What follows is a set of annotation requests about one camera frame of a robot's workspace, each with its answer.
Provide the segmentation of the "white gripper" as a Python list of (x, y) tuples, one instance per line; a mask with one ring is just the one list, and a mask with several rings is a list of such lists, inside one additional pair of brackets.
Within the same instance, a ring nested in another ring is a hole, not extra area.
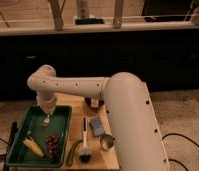
[(55, 100), (41, 100), (39, 106), (46, 115), (52, 115), (56, 108)]

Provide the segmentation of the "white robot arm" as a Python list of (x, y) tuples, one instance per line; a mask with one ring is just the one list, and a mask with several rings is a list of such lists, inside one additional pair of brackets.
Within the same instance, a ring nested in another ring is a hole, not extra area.
[(105, 104), (121, 171), (169, 171), (167, 153), (146, 83), (129, 72), (110, 77), (64, 78), (50, 65), (27, 79), (47, 114), (57, 105), (59, 93), (102, 100)]

